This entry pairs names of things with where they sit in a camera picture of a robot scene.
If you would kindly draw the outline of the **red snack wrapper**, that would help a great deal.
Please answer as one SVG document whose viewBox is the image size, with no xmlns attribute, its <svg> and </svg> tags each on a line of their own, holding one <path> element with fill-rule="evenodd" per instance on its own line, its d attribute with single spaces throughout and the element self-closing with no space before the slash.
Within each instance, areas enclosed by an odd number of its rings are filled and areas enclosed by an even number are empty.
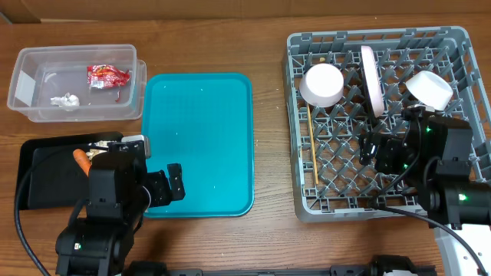
<svg viewBox="0 0 491 276">
<path fill-rule="evenodd" d="M 87 83 L 92 89 L 117 88 L 116 103 L 120 101 L 120 90 L 130 80 L 129 71 L 121 71 L 110 64 L 91 65 L 87 67 Z"/>
</svg>

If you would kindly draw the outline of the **white bowl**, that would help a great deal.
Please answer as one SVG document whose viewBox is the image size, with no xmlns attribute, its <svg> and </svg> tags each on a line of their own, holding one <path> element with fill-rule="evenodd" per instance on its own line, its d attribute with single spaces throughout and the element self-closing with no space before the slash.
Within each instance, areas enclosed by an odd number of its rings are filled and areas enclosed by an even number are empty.
<svg viewBox="0 0 491 276">
<path fill-rule="evenodd" d="M 453 96 L 452 87 L 432 71 L 420 71 L 406 81 L 406 87 L 422 104 L 444 110 Z"/>
</svg>

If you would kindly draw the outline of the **peanut shell scraps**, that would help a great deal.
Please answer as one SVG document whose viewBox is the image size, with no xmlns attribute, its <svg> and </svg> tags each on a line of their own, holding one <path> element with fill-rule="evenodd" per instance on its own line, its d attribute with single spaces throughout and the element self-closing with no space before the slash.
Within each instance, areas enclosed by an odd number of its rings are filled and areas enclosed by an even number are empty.
<svg viewBox="0 0 491 276">
<path fill-rule="evenodd" d="M 108 140 L 101 140 L 96 143 L 90 143 L 90 149 L 86 152 L 87 158 L 91 161 L 96 155 L 107 152 L 109 143 L 110 141 Z"/>
</svg>

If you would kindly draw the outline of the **pink bowl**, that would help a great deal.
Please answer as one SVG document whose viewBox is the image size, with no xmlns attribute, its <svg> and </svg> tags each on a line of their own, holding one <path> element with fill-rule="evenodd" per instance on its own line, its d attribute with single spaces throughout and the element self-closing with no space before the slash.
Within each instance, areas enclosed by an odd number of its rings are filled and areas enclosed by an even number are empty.
<svg viewBox="0 0 491 276">
<path fill-rule="evenodd" d="M 302 77 L 299 92 L 302 98 L 316 107 L 332 107 L 337 104 L 344 91 L 344 77 L 331 64 L 316 64 Z"/>
</svg>

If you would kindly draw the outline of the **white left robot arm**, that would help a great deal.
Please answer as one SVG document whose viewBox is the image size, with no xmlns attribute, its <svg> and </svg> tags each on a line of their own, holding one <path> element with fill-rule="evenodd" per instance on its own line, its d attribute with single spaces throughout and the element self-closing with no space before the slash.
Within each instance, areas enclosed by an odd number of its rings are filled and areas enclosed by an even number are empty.
<svg viewBox="0 0 491 276">
<path fill-rule="evenodd" d="M 146 159 L 142 140 L 109 142 L 92 157 L 88 197 L 56 241 L 58 275 L 122 274 L 145 211 L 184 199 L 182 166 L 148 172 Z"/>
</svg>

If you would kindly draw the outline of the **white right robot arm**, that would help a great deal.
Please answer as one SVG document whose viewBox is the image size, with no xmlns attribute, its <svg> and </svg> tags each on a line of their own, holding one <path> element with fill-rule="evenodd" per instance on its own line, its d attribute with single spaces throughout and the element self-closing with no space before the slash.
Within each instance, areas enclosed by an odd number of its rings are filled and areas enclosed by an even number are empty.
<svg viewBox="0 0 491 276">
<path fill-rule="evenodd" d="M 375 163 L 379 173 L 395 179 L 374 195 L 370 207 L 416 218 L 378 198 L 404 181 L 415 188 L 433 229 L 444 270 L 449 275 L 490 273 L 490 186 L 470 179 L 473 131 L 468 122 L 422 107 L 404 110 L 409 123 L 403 137 L 367 132 L 359 139 L 359 162 Z"/>
</svg>

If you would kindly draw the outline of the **wooden chopstick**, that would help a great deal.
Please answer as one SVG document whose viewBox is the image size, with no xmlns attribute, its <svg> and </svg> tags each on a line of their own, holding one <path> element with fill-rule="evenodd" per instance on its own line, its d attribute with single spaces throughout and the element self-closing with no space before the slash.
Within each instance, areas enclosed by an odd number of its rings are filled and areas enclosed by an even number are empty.
<svg viewBox="0 0 491 276">
<path fill-rule="evenodd" d="M 310 110 L 310 105 L 308 103 L 306 103 L 306 110 L 308 116 L 308 133 L 309 133 L 310 144 L 311 144 L 311 158 L 312 158 L 313 173 L 314 173 L 313 179 L 315 182 L 315 186 L 318 186 L 319 180 L 318 180 L 318 166 L 317 166 L 316 153 L 315 153 L 315 138 L 314 138 L 314 132 L 312 126 L 311 110 Z"/>
</svg>

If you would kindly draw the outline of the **pink plate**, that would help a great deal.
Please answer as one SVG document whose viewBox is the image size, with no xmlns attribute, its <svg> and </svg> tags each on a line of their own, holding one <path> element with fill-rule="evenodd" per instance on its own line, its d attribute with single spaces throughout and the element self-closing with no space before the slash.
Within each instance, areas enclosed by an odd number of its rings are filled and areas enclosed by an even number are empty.
<svg viewBox="0 0 491 276">
<path fill-rule="evenodd" d="M 377 72 L 377 62 L 372 48 L 367 45 L 361 46 L 361 60 L 363 63 L 364 80 L 371 104 L 371 111 L 375 118 L 384 113 L 384 99 L 381 92 L 381 83 Z"/>
</svg>

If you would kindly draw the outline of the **white tissue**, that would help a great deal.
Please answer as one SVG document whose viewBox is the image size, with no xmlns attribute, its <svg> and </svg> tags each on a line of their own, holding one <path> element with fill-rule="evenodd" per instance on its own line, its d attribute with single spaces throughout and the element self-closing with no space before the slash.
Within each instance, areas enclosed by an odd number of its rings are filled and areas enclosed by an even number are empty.
<svg viewBox="0 0 491 276">
<path fill-rule="evenodd" d="M 71 112 L 79 108 L 80 100 L 78 96 L 66 93 L 62 97 L 52 97 L 50 99 L 50 104 L 52 106 L 60 107 L 62 110 Z"/>
</svg>

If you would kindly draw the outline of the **orange carrot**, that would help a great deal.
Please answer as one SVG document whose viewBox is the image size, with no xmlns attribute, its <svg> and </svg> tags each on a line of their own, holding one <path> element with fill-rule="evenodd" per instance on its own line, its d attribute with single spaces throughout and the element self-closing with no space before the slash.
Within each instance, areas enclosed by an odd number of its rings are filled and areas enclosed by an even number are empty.
<svg viewBox="0 0 491 276">
<path fill-rule="evenodd" d="M 76 163 L 80 166 L 86 176 L 89 176 L 91 169 L 91 161 L 87 157 L 87 154 L 82 149 L 76 149 L 73 152 L 73 157 Z"/>
</svg>

